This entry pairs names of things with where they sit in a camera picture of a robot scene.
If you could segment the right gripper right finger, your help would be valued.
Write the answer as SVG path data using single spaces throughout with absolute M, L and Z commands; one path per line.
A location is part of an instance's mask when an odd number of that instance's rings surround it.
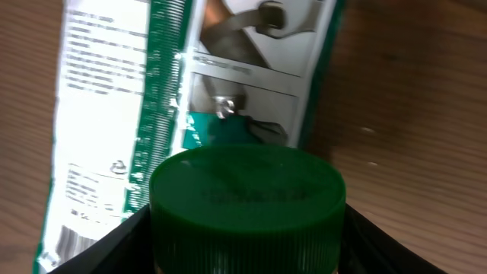
M 339 274 L 446 274 L 404 247 L 353 209 L 345 207 Z

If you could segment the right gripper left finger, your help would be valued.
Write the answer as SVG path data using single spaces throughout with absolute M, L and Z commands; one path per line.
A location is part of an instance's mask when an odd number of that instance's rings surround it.
M 53 274 L 152 274 L 150 220 L 146 205 Z

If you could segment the green lid glass jar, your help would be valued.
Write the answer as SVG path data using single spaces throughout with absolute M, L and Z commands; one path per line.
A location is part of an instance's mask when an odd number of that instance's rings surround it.
M 218 145 L 181 152 L 150 179 L 161 273 L 335 273 L 342 175 L 304 151 Z

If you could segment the green 3M gloves package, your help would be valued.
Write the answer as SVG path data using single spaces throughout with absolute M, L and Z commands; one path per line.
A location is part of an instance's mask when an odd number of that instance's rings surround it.
M 67 1 L 35 273 L 145 206 L 165 159 L 218 142 L 301 147 L 342 1 Z

